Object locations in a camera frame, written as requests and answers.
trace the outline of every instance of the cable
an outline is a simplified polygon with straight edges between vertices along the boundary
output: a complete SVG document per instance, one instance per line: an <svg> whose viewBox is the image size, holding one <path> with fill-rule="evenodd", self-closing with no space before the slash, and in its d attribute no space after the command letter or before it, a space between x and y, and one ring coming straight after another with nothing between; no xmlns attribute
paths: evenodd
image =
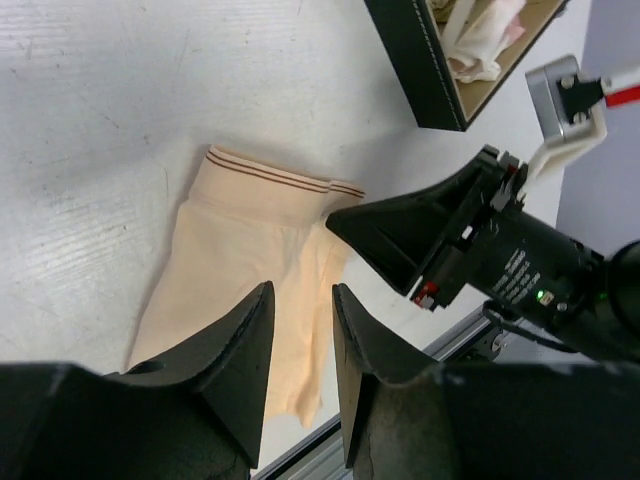
<svg viewBox="0 0 640 480"><path fill-rule="evenodd" d="M516 335L520 335L521 337L526 338L531 342L537 343L538 345L542 345L543 347L547 347L562 353L578 353L576 350L566 346L564 343L556 342L554 340L549 340L548 338L543 338L539 335L536 335L533 332L530 332L529 330L526 330L524 328L518 327L517 325L512 325L510 323L505 322L497 312L493 311L490 307L487 307L486 304L485 304L485 308L483 308L482 313L484 314L485 317L487 317L487 319L491 323L497 325L503 330L506 330L507 332L515 333Z"/></svg>

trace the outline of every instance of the gray wall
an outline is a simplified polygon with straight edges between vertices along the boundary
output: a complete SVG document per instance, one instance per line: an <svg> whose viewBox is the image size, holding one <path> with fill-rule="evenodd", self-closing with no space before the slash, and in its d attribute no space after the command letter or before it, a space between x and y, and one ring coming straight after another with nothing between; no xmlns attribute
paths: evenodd
<svg viewBox="0 0 640 480"><path fill-rule="evenodd" d="M600 76L640 62L640 1L591 8L583 69ZM640 238L640 103L605 114L607 139L565 172L557 225L606 255Z"/></svg>

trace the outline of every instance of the table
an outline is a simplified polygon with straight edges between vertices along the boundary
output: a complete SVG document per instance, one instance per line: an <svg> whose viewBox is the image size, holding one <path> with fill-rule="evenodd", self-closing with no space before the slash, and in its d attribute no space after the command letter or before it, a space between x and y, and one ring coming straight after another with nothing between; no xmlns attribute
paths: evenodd
<svg viewBox="0 0 640 480"><path fill-rule="evenodd" d="M6 0L0 361L122 368L210 143L355 181L369 200L436 183L485 143L526 159L541 134L523 73L580 57L589 8L571 2L463 134L416 128L361 1ZM527 211L554 223L561 181ZM483 299L466 288L430 314L358 258L344 281L421 348ZM337 412L332 369L329 355L316 426ZM261 465L307 433L269 422Z"/></svg>

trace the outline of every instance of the brown stripe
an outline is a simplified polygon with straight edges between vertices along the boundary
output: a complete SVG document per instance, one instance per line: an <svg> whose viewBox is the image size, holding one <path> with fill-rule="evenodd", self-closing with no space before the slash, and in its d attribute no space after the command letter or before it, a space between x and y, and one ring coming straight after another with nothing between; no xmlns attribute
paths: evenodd
<svg viewBox="0 0 640 480"><path fill-rule="evenodd" d="M230 167L229 165L225 165L223 163L218 163L215 160L213 160L212 158L207 157L207 160L209 160L211 163L217 165L218 167L222 167L222 168L226 168L227 170L232 170L234 172L238 172L238 173L244 173L245 175L250 175L252 177L257 177L257 178L261 178L263 180L269 180L270 182L275 182L275 183L280 183L282 185L287 185L289 187L294 187L294 188L300 188L301 190L307 190L309 192L314 192L314 193L328 193L329 190L313 190L311 188L307 188L307 187L303 187L302 185L296 185L295 183L288 183L288 182L283 182L281 180L275 180L273 178L268 178L268 177L263 177L262 175L258 175L257 173L252 173L252 172L245 172L244 170L240 170L239 168L233 168Z"/></svg>
<svg viewBox="0 0 640 480"><path fill-rule="evenodd" d="M261 168L253 167L251 165L245 165L244 163L234 162L233 160L229 160L228 158L223 158L223 157L220 157L220 156L216 155L211 150L209 150L208 153L211 154L211 156L216 157L218 160L222 160L223 162L229 162L229 163L231 163L233 165L236 165L238 167L247 168L249 170L254 170L256 172L264 173L264 174L267 174L267 175L273 175L274 177L282 178L284 180L290 180L292 182L300 182L300 183L302 183L304 185L309 185L310 187L325 188L324 186L318 185L317 183L306 182L306 181L300 180L298 178L293 178L293 177L290 177L290 176L287 176L287 175L280 175L278 173L270 172L268 170L263 170ZM357 194L360 194L360 195L364 195L364 192L362 190L358 190L357 188L348 187L346 185L337 185L337 187L344 188L345 190L348 190L348 191L350 191L352 193L357 193Z"/></svg>
<svg viewBox="0 0 640 480"><path fill-rule="evenodd" d="M220 163L220 162L214 160L213 158L209 157L209 154L211 154L211 157L214 157L216 160L221 160L223 162L230 163L231 165L235 165L235 166L238 166L238 167L241 167L241 168L247 168L249 170L255 170L256 172L260 172L260 173L263 173L263 174L266 174L266 175L273 175L273 176L276 176L276 177L279 177L279 178L283 178L283 179L286 179L286 180L291 180L292 182L304 183L306 185L309 185L310 187L315 187L315 188L317 188L319 190L314 190L313 188L309 188L309 187L300 185L298 183L283 182L281 180L276 180L275 178L265 177L263 175L258 175L257 173L247 172L247 171L242 170L240 168L233 168L233 167L230 167L229 165L226 165L225 163ZM358 198L363 198L363 196L364 196L364 193L362 193L362 196L361 196L361 195L359 195L359 194L357 194L355 192L351 192L351 191L348 191L348 190L339 190L339 188L345 188L345 187L342 187L342 186L338 187L338 186L333 185L331 187L322 187L322 186L316 185L314 183L302 182L301 180L297 180L295 178L287 177L285 175L278 175L276 173L271 173L271 172L268 172L268 171L265 171L265 170L261 170L259 168L255 168L255 167L251 167L251 166L248 166L248 165L244 165L242 163L236 163L236 162L233 162L231 160L227 160L226 158L218 157L213 152L208 152L207 153L207 160L209 160L211 163L214 163L215 165L218 165L219 167L223 167L223 168L226 168L228 170L233 170L234 172L244 173L244 174L250 175L252 177L262 178L264 180L270 180L272 182L280 183L282 185L288 185L290 187L297 187L297 188L300 188L302 190L307 190L309 192L328 193L330 190L332 190L332 191L336 191L336 192L340 192L340 193L346 193L348 195L352 195L352 196L358 197Z"/></svg>

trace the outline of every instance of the black box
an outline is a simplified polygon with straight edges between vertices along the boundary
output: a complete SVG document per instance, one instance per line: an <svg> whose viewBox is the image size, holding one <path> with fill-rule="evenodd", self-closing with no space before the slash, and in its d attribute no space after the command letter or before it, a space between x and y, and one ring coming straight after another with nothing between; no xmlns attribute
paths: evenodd
<svg viewBox="0 0 640 480"><path fill-rule="evenodd" d="M491 0L477 0L469 23ZM418 126L465 131L568 0L527 0L520 12L525 33L497 61L495 82L453 79L440 32L426 0L365 0Z"/></svg>

